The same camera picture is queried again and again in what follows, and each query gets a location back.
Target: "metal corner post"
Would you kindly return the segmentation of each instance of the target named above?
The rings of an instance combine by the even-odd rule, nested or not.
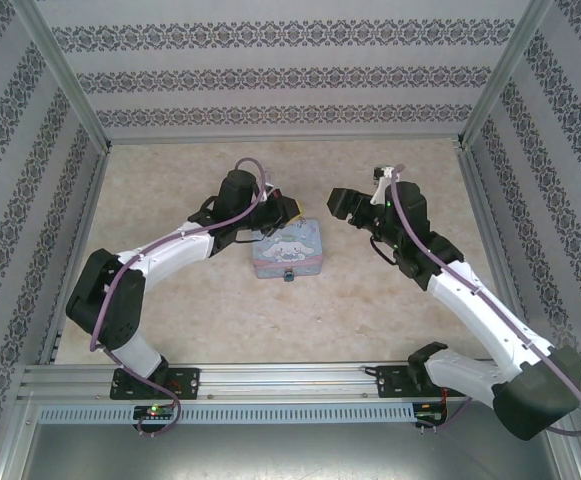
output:
[[[239,142],[336,142],[342,140],[437,140],[453,139],[450,133],[357,133],[319,135],[210,135],[191,137],[130,137],[114,138],[112,145],[170,145],[188,143],[239,143]]]
[[[63,322],[65,321],[65,309],[68,303],[69,292],[72,291],[75,284],[77,283],[77,278],[79,274],[79,264],[83,253],[86,248],[86,242],[88,240],[88,234],[90,233],[90,227],[92,226],[92,220],[94,219],[94,213],[97,209],[97,203],[99,201],[99,194],[101,193],[101,187],[103,186],[103,179],[106,174],[106,168],[108,167],[108,159],[110,158],[110,151],[107,147],[99,154],[97,171],[94,176],[92,183],[92,190],[90,195],[86,200],[85,206],[85,216],[83,221],[79,226],[79,233],[75,242],[75,249],[72,257],[69,260],[68,268],[66,270],[66,275],[68,275],[68,281],[63,283],[61,287],[61,292],[59,293],[59,300],[57,305],[59,308],[54,312],[54,318],[50,326],[50,331],[48,332],[48,337],[45,345],[43,346],[43,351],[39,359],[40,364],[48,364],[52,359],[53,346],[56,342],[57,335],[63,328]]]
[[[61,51],[61,47],[59,47],[57,40],[52,35],[50,27],[48,27],[41,15],[36,0],[12,0],[12,5],[50,67],[63,93],[68,98],[70,105],[77,113],[88,135],[95,143],[97,151],[103,152],[110,145],[110,140],[97,114],[90,102],[88,102],[77,76]]]
[[[523,56],[524,50],[552,4],[553,0],[530,0],[499,62],[497,62],[497,66],[488,79],[483,93],[472,109],[470,117],[468,117],[466,127],[460,137],[464,147],[472,145],[479,135],[479,131],[488,118],[490,110],[492,110],[499,94],[508,82],[517,63]]]

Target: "patterned wallpaper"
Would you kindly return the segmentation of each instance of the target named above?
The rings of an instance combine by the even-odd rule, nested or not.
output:
[[[527,3],[38,5],[115,140],[459,133]]]
[[[97,164],[66,96],[0,0],[0,427],[21,367],[39,361]]]
[[[581,1],[551,7],[473,154],[527,320],[581,353]]]

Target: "beige floor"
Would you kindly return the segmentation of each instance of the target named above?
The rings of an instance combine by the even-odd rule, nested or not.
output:
[[[369,234],[331,217],[333,187],[372,193],[372,167],[406,165],[428,199],[433,229],[492,285],[459,166],[448,140],[271,142],[115,146],[86,258],[144,245],[180,226],[218,191],[241,157],[259,159],[275,183],[321,224],[325,261],[316,277],[259,280],[250,245],[232,245],[146,294],[141,330],[170,362],[403,360],[434,340],[475,357],[475,337],[441,303],[372,251]],[[57,363],[108,363],[66,321]]]

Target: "cable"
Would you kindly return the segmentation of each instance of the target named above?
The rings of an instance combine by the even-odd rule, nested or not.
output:
[[[185,231],[185,232],[176,232],[176,233],[168,235],[168,236],[161,238],[161,239],[155,241],[154,243],[148,245],[143,250],[139,251],[134,257],[132,257],[130,260],[128,260],[128,262],[119,269],[119,271],[116,273],[116,275],[112,279],[112,282],[110,283],[110,286],[108,287],[108,291],[106,292],[106,295],[103,299],[103,303],[101,304],[101,310],[99,310],[99,315],[97,316],[97,321],[95,323],[94,329],[92,330],[92,338],[90,340],[90,351],[94,352],[98,348],[103,348],[104,353],[106,355],[108,355],[108,357],[110,357],[110,359],[112,359],[112,361],[114,361],[117,365],[119,365],[121,368],[123,368],[123,370],[125,370],[129,375],[136,378],[140,382],[148,385],[149,387],[154,388],[162,393],[165,393],[170,398],[172,398],[174,401],[175,407],[177,409],[177,414],[173,418],[173,421],[170,422],[165,427],[163,427],[158,432],[150,433],[149,434],[150,437],[155,437],[157,435],[161,435],[162,433],[167,432],[172,427],[174,427],[174,425],[177,424],[177,422],[179,421],[179,418],[181,417],[181,410],[182,410],[181,402],[179,401],[179,398],[177,397],[177,395],[175,393],[171,392],[170,390],[168,390],[160,385],[157,385],[154,382],[151,382],[147,378],[142,377],[141,375],[136,373],[131,368],[125,366],[123,364],[123,362],[121,362],[121,360],[119,360],[112,352],[110,352],[108,349],[104,348],[102,345],[99,345],[97,343],[99,341],[99,335],[101,333],[101,328],[103,327],[103,321],[105,319],[106,313],[108,312],[110,300],[112,299],[112,295],[114,294],[115,290],[117,289],[117,286],[119,285],[119,282],[121,281],[121,277],[124,275],[124,273],[126,273],[128,271],[128,269],[133,264],[135,264],[146,253],[149,253],[152,250],[154,250],[155,248],[158,248],[161,245],[164,245],[164,244],[169,243],[171,241],[182,240],[183,238],[185,238],[186,236],[189,236],[189,235],[197,235],[199,233],[208,232],[210,230],[215,230],[217,228],[222,228],[222,227],[226,227],[228,225],[231,225],[235,222],[238,222],[242,218],[245,218],[247,215],[249,215],[257,207],[257,205],[259,204],[259,201],[263,198],[263,194],[265,192],[266,175],[265,175],[265,171],[263,170],[263,166],[261,165],[261,163],[259,163],[258,160],[255,160],[254,158],[249,158],[249,157],[242,158],[241,160],[239,160],[234,166],[235,170],[238,169],[242,164],[244,164],[246,162],[254,163],[254,165],[259,170],[259,174],[261,177],[261,185],[259,187],[259,192],[257,193],[256,198],[254,199],[254,201],[250,204],[250,206],[248,208],[246,208],[239,215],[236,215],[235,217],[233,217],[229,220],[224,220],[223,222],[215,223],[213,225],[208,225],[207,227],[193,228],[193,229]],[[139,435],[144,435],[145,433],[147,433],[147,432],[144,432],[143,430],[141,430],[142,420],[143,419],[141,419],[137,425],[137,430],[139,430]]]
[[[421,420],[420,418],[416,418],[414,420],[414,422],[421,423],[421,424],[426,425],[428,427],[436,428],[437,430],[444,430],[444,429],[448,428],[448,425],[451,425],[452,423],[454,423],[458,417],[463,415],[463,413],[466,411],[466,407],[468,405],[470,405],[471,402],[472,402],[472,397],[467,397],[463,401],[463,403],[461,405],[459,405],[459,408],[457,408],[457,411],[454,412],[452,414],[452,416],[450,418],[448,418],[445,422],[443,422],[441,425],[435,425],[432,422],[428,422],[427,420]]]
[[[401,201],[399,200],[399,193],[397,191],[397,177],[399,172],[403,170],[403,166],[399,165],[394,168],[392,171],[392,178],[390,182],[390,191],[392,192],[392,200],[394,201],[394,208],[397,210],[397,214],[399,215],[399,219],[403,224],[406,232],[410,239],[414,242],[414,244],[423,252],[423,254],[432,260],[435,264],[437,264],[441,269],[448,272],[455,280],[459,283],[470,289],[473,295],[477,295],[481,300],[483,300],[486,305],[488,305],[492,311],[506,324],[506,326],[512,330],[515,335],[528,347],[530,350],[537,356],[539,359],[545,363],[548,368],[554,373],[559,380],[561,380],[566,387],[572,392],[572,394],[577,398],[581,405],[581,391],[577,388],[577,386],[572,383],[572,381],[568,378],[568,376],[561,371],[559,367],[557,367],[552,360],[550,360],[536,345],[532,343],[532,341],[523,333],[523,331],[517,327],[517,325],[508,318],[508,316],[501,311],[501,309],[485,294],[483,291],[474,285],[472,282],[464,278],[461,274],[455,271],[452,267],[447,265],[443,262],[439,257],[435,254],[430,252],[426,246],[421,242],[421,240],[417,237],[417,234],[412,230],[410,223],[408,223],[408,218],[406,217],[403,207],[401,205]],[[569,431],[569,430],[562,430],[560,428],[555,427],[548,427],[546,430],[552,433],[556,433],[558,435],[564,435],[567,437],[579,437],[581,436],[581,430],[576,431]]]
[[[441,415],[443,415],[448,411],[448,389],[446,387],[441,388],[441,395],[443,399],[441,400],[441,405],[443,405],[443,412],[441,412]]]
[[[157,437],[159,435],[163,435],[164,433],[166,433],[168,430],[174,428],[174,426],[179,422],[179,419],[181,418],[181,413],[183,410],[183,407],[181,406],[181,401],[179,400],[179,397],[177,397],[177,394],[168,390],[167,388],[162,387],[161,385],[158,385],[154,382],[151,382],[150,380],[148,380],[145,377],[142,377],[141,375],[139,375],[137,372],[135,372],[134,370],[132,370],[130,367],[127,367],[126,365],[123,364],[123,362],[121,360],[119,360],[110,350],[108,350],[107,348],[103,349],[103,353],[105,353],[114,363],[116,363],[117,365],[119,365],[124,372],[126,372],[128,375],[130,375],[131,377],[136,378],[137,380],[139,380],[141,383],[144,383],[146,385],[148,385],[149,387],[154,388],[155,390],[158,390],[162,393],[165,393],[166,395],[168,395],[170,398],[172,398],[172,405],[175,407],[176,409],[176,414],[174,415],[172,421],[170,423],[168,423],[167,425],[165,425],[161,430],[158,430],[156,432],[146,432],[145,430],[141,429],[141,424],[143,423],[143,421],[148,418],[147,416],[143,416],[139,419],[139,423],[137,423],[137,430],[139,431],[139,435],[140,436],[144,436],[147,435],[150,438],[154,438]]]
[[[370,245],[372,245],[372,248],[374,249],[374,251],[377,252],[377,254],[381,258],[383,258],[386,262],[388,262],[390,265],[394,266],[397,264],[397,262],[395,262],[394,260],[390,260],[390,258],[388,258],[388,256],[381,251],[379,246],[375,243],[374,237],[370,237]]]

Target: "white robotic arm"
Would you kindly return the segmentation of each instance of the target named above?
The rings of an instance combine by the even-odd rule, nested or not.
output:
[[[299,214],[295,200],[269,183],[260,192],[254,175],[235,168],[223,180],[219,194],[208,198],[169,235],[116,255],[103,249],[94,252],[72,292],[66,314],[93,336],[91,350],[99,342],[127,369],[162,385],[167,361],[139,331],[144,294],[186,265],[222,251],[236,241],[238,231],[271,235]]]
[[[493,408],[514,435],[532,438],[579,405],[573,389],[549,368],[546,359],[576,390],[581,385],[581,358],[571,347],[557,349],[533,332],[483,285],[462,253],[430,230],[425,197],[414,183],[400,182],[398,171],[395,187],[402,211],[397,213],[389,181],[392,174],[392,167],[375,169],[378,189],[373,196],[333,189],[328,200],[330,213],[369,230],[377,253],[452,310],[493,360],[476,361],[434,342],[408,358],[410,380],[420,390],[447,387],[472,397]],[[401,216],[407,220],[407,228]],[[394,260],[378,249],[378,242],[392,248]],[[440,260],[444,268],[432,258]]]
[[[141,258],[132,264],[130,270],[140,272],[145,278],[144,294],[177,270],[210,257],[214,237],[208,232],[185,235],[186,231],[200,227],[201,225],[198,223],[184,223],[174,232],[162,237],[171,237],[175,233],[180,233],[181,237],[179,239],[165,243],[146,255],[141,255]],[[140,254],[152,243],[155,242],[135,250],[119,253],[119,262],[125,265],[131,258]],[[159,352],[146,341],[140,330],[137,330],[122,346],[111,351],[124,365],[145,378],[152,375],[162,362]]]

